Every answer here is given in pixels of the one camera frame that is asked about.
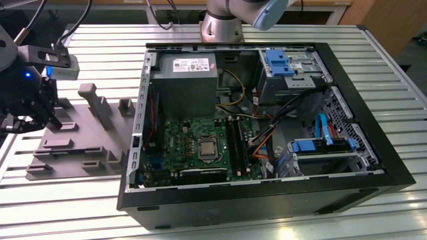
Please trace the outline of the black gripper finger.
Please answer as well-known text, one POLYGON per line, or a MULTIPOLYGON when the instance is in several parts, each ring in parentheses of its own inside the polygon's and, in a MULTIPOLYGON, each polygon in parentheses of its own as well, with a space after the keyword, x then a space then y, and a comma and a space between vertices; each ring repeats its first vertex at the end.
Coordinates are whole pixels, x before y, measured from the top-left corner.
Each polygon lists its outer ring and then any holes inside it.
POLYGON ((30 132, 37 132, 42 129, 45 129, 43 122, 38 122, 35 120, 26 121, 10 113, 7 114, 0 126, 0 132, 7 134, 26 134, 30 132))
POLYGON ((57 80, 43 76, 42 83, 30 97, 25 101, 25 106, 29 109, 29 117, 31 121, 26 121, 23 125, 25 131, 39 131, 45 128, 58 131, 62 129, 63 124, 57 117, 55 107, 59 103, 58 97, 58 84, 57 80))

